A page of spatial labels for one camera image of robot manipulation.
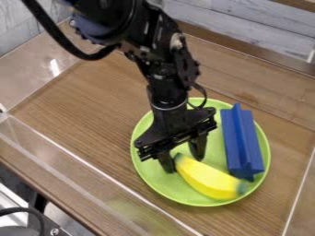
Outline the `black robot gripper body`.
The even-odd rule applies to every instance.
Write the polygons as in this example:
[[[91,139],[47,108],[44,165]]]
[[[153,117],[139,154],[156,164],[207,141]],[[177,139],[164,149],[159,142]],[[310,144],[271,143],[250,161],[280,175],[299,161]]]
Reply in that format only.
[[[188,109],[185,104],[172,109],[151,107],[152,124],[133,142],[141,161],[156,159],[192,138],[207,135],[216,128],[216,109]]]

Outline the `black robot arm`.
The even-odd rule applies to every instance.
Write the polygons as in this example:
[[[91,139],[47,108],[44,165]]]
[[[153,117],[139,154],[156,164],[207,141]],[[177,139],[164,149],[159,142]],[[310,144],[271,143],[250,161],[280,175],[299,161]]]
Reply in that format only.
[[[197,84],[199,62],[189,53],[176,20],[148,0],[61,0],[72,8],[83,39],[121,50],[148,81],[152,124],[133,141],[141,160],[156,159],[176,170],[171,150],[185,143],[193,157],[205,155],[207,135],[216,128],[215,108],[188,100]]]

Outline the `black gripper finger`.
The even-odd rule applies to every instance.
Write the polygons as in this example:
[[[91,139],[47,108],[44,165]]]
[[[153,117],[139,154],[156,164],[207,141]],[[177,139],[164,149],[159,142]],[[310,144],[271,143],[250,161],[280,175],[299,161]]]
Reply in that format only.
[[[163,152],[157,154],[159,163],[165,171],[165,173],[173,173],[176,171],[175,162],[169,155],[169,152]]]
[[[203,161],[207,148],[207,136],[201,135],[188,141],[188,147],[193,158]]]

